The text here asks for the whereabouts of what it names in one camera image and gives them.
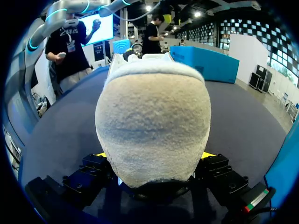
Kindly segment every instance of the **pants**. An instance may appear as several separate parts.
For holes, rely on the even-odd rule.
[[[76,83],[78,83],[81,79],[87,76],[89,73],[92,72],[91,68],[87,68],[80,72],[77,72],[71,76],[66,77],[60,82],[60,88],[62,92],[66,92],[70,88],[72,88]]]

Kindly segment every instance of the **cyan led light strip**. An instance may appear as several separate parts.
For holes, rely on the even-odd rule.
[[[130,6],[131,4],[130,3],[127,3],[125,0],[122,0],[122,2],[127,5],[127,6]]]
[[[38,46],[37,46],[37,47],[33,47],[33,46],[31,45],[31,38],[29,39],[29,46],[30,46],[32,49],[37,49],[37,48],[38,48]]]
[[[53,13],[51,13],[50,15],[47,16],[46,21],[50,18],[50,16],[52,16],[52,15],[54,15],[54,14],[60,12],[60,11],[67,11],[67,9],[66,8],[61,8],[61,9],[58,9],[58,10],[54,11]]]
[[[85,13],[85,12],[88,10],[89,4],[90,4],[90,1],[88,0],[88,3],[87,3],[87,6],[86,6],[86,8],[85,8],[85,9],[84,9],[84,11],[83,11],[83,12],[81,12],[81,13]]]

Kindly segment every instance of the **person holding phone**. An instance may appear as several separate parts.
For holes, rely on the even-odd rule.
[[[74,14],[69,14],[68,20],[73,19]],[[46,58],[55,63],[57,83],[61,92],[73,87],[92,71],[81,44],[87,44],[100,28],[100,21],[95,20],[91,33],[86,35],[86,26],[82,21],[73,24],[75,25],[61,27],[53,32],[45,49]]]
[[[163,36],[159,36],[158,27],[164,22],[163,15],[154,15],[150,24],[144,31],[142,53],[145,54],[160,54],[160,41],[164,40]]]

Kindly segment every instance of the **ceiling light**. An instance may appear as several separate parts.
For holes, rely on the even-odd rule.
[[[149,12],[151,10],[151,6],[146,6],[145,9],[147,12]]]
[[[201,16],[201,13],[200,13],[200,12],[196,12],[196,13],[194,14],[194,16],[195,16],[196,18],[198,18],[198,17]]]

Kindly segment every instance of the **blue panel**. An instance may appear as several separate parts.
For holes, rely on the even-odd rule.
[[[235,83],[239,68],[237,59],[192,46],[171,46],[171,56],[176,62],[195,68],[205,80]]]
[[[299,174],[299,118],[285,138],[277,158],[265,175],[269,187],[276,193],[271,199],[272,207],[280,207],[291,191]]]
[[[113,42],[113,52],[115,54],[124,54],[130,47],[130,40],[128,39]]]

